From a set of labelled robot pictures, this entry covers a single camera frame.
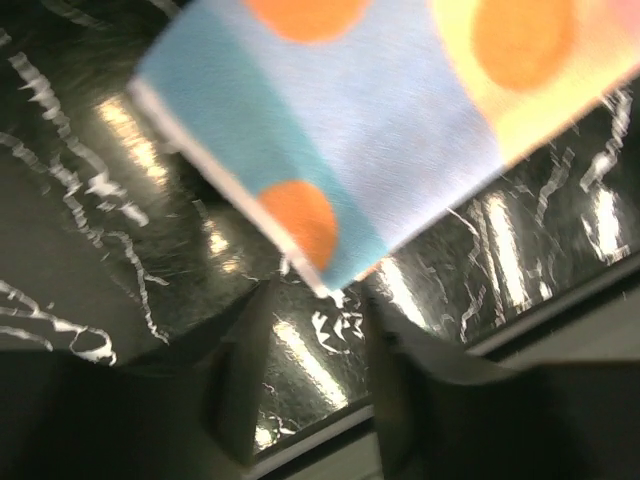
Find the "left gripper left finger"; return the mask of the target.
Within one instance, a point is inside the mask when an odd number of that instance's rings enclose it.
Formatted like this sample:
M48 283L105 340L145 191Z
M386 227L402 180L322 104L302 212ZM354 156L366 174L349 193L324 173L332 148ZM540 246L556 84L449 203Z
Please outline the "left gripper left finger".
M223 479L254 461L273 285L120 367L1 355L5 479Z

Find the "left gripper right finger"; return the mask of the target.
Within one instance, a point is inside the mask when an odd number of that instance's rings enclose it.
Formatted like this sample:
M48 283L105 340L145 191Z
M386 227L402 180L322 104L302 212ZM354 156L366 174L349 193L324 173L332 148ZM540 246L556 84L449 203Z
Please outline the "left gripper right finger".
M387 479L635 479L635 361L500 366L363 300Z

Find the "orange patterned towel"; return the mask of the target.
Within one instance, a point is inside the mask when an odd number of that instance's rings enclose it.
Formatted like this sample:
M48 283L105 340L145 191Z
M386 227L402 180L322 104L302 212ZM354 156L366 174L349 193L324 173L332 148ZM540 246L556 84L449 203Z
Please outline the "orange patterned towel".
M638 69L635 1L193 1L130 90L325 297Z

